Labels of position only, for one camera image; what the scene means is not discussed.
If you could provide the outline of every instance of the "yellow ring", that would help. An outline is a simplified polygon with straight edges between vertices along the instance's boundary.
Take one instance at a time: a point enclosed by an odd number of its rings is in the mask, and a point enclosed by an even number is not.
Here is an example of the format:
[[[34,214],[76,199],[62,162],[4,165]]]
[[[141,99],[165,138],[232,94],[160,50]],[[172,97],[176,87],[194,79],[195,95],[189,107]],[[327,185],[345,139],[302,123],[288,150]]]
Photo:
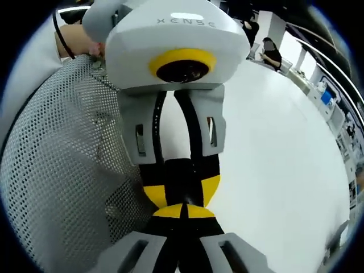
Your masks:
[[[209,68],[209,72],[214,70],[216,65],[216,58],[210,52],[193,49],[193,48],[182,48],[167,51],[156,58],[154,58],[149,63],[149,69],[153,76],[157,77],[157,71],[162,66],[173,63],[174,61],[199,61]]]

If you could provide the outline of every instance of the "gray mesh fabric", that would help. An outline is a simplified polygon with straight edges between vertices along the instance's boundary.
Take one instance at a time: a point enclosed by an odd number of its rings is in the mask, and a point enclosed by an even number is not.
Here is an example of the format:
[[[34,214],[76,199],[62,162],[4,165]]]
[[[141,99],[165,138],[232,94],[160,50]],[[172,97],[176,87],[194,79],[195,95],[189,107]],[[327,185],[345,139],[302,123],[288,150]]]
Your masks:
[[[154,211],[121,138],[116,92],[80,56],[26,104],[1,161],[1,197],[45,272],[84,272]]]

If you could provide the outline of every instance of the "camera lens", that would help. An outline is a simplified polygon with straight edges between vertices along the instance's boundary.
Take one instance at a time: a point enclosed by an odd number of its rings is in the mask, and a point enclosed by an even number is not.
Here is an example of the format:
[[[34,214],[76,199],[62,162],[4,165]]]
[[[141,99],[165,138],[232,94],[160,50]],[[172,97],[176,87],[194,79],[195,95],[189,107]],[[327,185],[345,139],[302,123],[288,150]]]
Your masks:
[[[186,83],[197,81],[209,72],[207,65],[192,60],[173,61],[157,71],[157,76],[165,82]]]

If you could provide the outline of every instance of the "white table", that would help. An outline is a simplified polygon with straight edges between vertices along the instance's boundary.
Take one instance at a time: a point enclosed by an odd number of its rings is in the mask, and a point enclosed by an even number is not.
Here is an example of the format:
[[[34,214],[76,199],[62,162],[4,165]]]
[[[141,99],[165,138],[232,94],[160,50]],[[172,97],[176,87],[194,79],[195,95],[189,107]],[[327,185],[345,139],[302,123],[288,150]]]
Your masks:
[[[222,178],[208,208],[276,273],[314,273],[326,240],[349,219],[345,165],[329,127],[291,80],[249,61],[226,84],[224,117]],[[187,127],[169,99],[161,140],[167,158],[188,156]]]

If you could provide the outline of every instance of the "black cable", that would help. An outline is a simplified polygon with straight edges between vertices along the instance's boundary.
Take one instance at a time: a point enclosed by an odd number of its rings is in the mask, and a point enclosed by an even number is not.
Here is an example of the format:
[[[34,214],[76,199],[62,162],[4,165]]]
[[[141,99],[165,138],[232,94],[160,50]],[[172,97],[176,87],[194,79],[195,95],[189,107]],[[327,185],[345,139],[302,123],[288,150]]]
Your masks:
[[[72,59],[75,59],[75,55],[73,54],[72,50],[68,47],[66,41],[63,39],[63,36],[62,36],[62,33],[61,31],[59,30],[59,27],[58,27],[58,23],[57,23],[57,17],[56,17],[56,10],[53,12],[52,14],[52,17],[53,17],[53,24],[55,25],[55,28],[56,28],[56,32],[57,32],[57,35],[58,35],[58,38],[59,40],[61,41],[61,44],[62,46],[64,47],[64,49],[66,49],[68,55],[72,58]]]

